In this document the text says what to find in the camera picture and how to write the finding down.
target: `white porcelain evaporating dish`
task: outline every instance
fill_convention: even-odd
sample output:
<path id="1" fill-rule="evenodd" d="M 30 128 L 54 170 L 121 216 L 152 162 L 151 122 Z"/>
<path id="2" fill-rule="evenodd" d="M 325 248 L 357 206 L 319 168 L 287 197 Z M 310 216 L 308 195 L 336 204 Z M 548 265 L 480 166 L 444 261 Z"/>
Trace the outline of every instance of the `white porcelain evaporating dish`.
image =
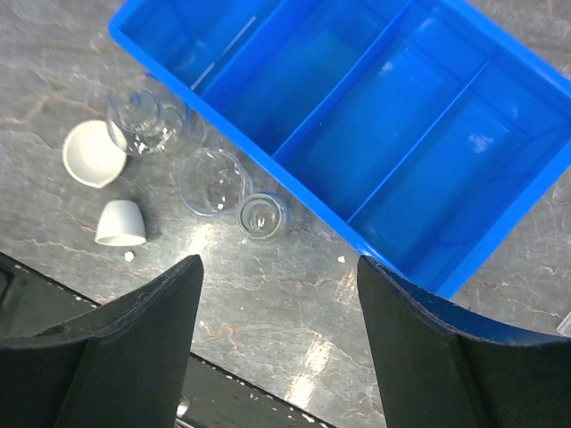
<path id="1" fill-rule="evenodd" d="M 127 154 L 112 141 L 101 120 L 82 122 L 65 138 L 63 164 L 84 185 L 104 188 L 120 175 L 126 162 Z"/>
<path id="2" fill-rule="evenodd" d="M 146 243 L 141 210 L 132 201 L 111 201 L 105 205 L 95 242 L 111 247 L 134 247 Z"/>

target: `gray marble countertop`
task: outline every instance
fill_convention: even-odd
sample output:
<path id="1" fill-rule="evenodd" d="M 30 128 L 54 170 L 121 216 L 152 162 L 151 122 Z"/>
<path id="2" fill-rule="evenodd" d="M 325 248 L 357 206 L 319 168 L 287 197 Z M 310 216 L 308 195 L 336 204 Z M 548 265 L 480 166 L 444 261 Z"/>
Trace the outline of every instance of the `gray marble countertop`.
<path id="1" fill-rule="evenodd" d="M 475 0 L 571 75 L 571 2 Z M 292 203 L 292 233 L 248 243 L 232 218 L 190 214 L 173 179 L 184 153 L 222 140 L 194 117 L 185 144 L 130 160 L 101 191 L 67 175 L 62 141 L 103 116 L 105 95 L 142 70 L 108 37 L 120 0 L 0 3 L 0 251 L 101 302 L 160 274 L 187 254 L 206 277 L 193 351 L 332 424 L 383 426 L 382 406 L 355 287 L 358 255 L 251 162 L 258 186 Z M 109 200 L 143 209 L 150 242 L 124 250 L 94 243 Z M 571 310 L 571 173 L 567 172 L 457 294 L 488 317 L 551 332 Z"/>

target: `bin divider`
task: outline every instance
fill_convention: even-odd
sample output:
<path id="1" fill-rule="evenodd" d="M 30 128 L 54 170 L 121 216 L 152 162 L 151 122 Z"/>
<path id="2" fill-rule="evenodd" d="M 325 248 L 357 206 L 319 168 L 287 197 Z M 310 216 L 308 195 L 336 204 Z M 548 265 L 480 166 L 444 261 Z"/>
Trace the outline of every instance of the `bin divider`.
<path id="1" fill-rule="evenodd" d="M 223 111 L 250 84 L 256 74 L 254 70 L 261 69 L 274 56 L 319 4 L 320 0 L 283 0 L 216 76 L 207 84 L 195 82 L 194 90 L 204 101 L 215 103 Z"/>
<path id="2" fill-rule="evenodd" d="M 272 158 L 278 163 L 283 162 L 289 154 L 295 150 L 311 132 L 319 126 L 321 122 L 349 92 L 349 90 L 359 81 L 368 68 L 374 63 L 378 56 L 397 37 L 401 21 L 410 7 L 409 1 L 394 18 L 387 24 L 385 29 L 371 43 L 365 53 L 355 62 L 343 78 L 325 96 L 318 106 L 308 115 L 307 118 L 295 129 L 295 131 L 277 148 Z"/>
<path id="3" fill-rule="evenodd" d="M 385 183 L 389 180 L 390 177 L 393 176 L 393 174 L 399 169 L 399 167 L 402 165 L 402 163 L 404 163 L 405 160 L 407 160 L 410 155 L 423 143 L 423 141 L 426 139 L 426 137 L 432 132 L 432 130 L 441 122 L 441 120 L 446 116 L 446 114 L 448 114 L 448 112 L 451 110 L 452 107 L 454 107 L 454 105 L 456 105 L 456 103 L 459 101 L 459 99 L 468 91 L 468 89 L 470 87 L 472 87 L 472 85 L 474 84 L 474 82 L 478 79 L 478 77 L 484 72 L 484 70 L 488 67 L 488 65 L 490 64 L 490 62 L 485 62 L 484 65 L 482 67 L 480 67 L 480 69 L 477 71 L 477 73 L 474 75 L 474 77 L 472 77 L 470 79 L 469 82 L 467 82 L 466 85 L 464 85 L 462 87 L 462 89 L 458 92 L 458 94 L 454 97 L 454 99 L 448 104 L 448 106 L 443 110 L 443 112 L 440 114 L 440 116 L 438 116 L 438 118 L 436 118 L 436 120 L 432 123 L 432 125 L 430 125 L 430 127 L 428 127 L 428 129 L 426 130 L 426 132 L 418 139 L 418 141 L 416 143 L 414 143 L 410 149 L 405 153 L 405 155 L 402 157 L 401 160 L 399 160 L 393 167 L 393 169 L 391 170 L 391 172 L 389 172 L 385 178 L 383 178 L 383 180 L 381 181 L 381 183 L 378 184 L 378 186 L 375 188 L 375 190 L 373 190 L 373 192 L 371 192 L 369 194 L 369 196 L 367 197 L 367 199 L 365 199 L 365 201 L 359 206 L 359 208 L 357 208 L 350 216 L 349 219 L 347 220 L 347 223 L 351 223 L 352 220 L 357 216 L 357 214 L 359 214 L 359 212 L 368 204 L 368 202 L 373 198 L 373 196 L 375 196 L 379 190 L 381 189 L 381 187 L 383 187 L 383 185 L 385 185 Z"/>

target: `glassware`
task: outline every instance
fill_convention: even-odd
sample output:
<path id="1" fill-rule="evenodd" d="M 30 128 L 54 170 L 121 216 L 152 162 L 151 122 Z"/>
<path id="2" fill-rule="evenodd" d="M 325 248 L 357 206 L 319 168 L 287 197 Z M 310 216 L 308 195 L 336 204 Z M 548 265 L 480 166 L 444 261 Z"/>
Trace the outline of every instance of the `glassware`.
<path id="1" fill-rule="evenodd" d="M 107 131 L 121 150 L 141 156 L 178 140 L 188 121 L 185 104 L 154 78 L 144 78 L 109 94 Z"/>
<path id="2" fill-rule="evenodd" d="M 286 234 L 290 210 L 274 193 L 253 193 L 245 198 L 236 212 L 238 227 L 255 243 L 273 243 Z"/>
<path id="3" fill-rule="evenodd" d="M 213 217 L 234 212 L 252 190 L 252 180 L 232 153 L 204 148 L 180 170 L 178 190 L 192 212 Z"/>

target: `white debris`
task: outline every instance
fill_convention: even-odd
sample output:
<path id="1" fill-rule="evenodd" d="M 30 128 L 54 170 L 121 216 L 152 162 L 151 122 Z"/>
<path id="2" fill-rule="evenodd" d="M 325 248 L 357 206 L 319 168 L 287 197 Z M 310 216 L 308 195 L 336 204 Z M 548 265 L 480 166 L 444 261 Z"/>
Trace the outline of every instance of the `white debris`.
<path id="1" fill-rule="evenodd" d="M 309 422 L 310 424 L 313 424 L 315 422 L 315 419 L 313 419 L 311 416 L 306 415 L 304 413 L 302 413 L 302 416 L 307 419 L 307 422 Z"/>

